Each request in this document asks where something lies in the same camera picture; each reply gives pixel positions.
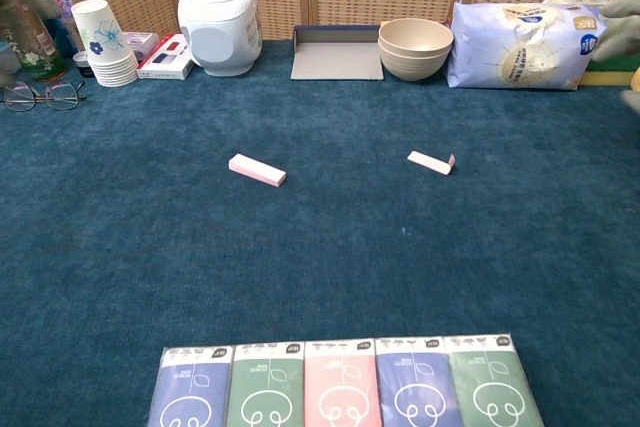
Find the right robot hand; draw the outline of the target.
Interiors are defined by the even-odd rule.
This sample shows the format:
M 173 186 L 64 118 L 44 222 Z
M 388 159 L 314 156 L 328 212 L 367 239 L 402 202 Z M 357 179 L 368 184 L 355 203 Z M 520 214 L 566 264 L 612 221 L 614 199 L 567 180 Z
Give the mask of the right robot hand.
M 639 53 L 639 0 L 615 0 L 600 7 L 607 30 L 602 35 L 592 59 L 608 61 Z

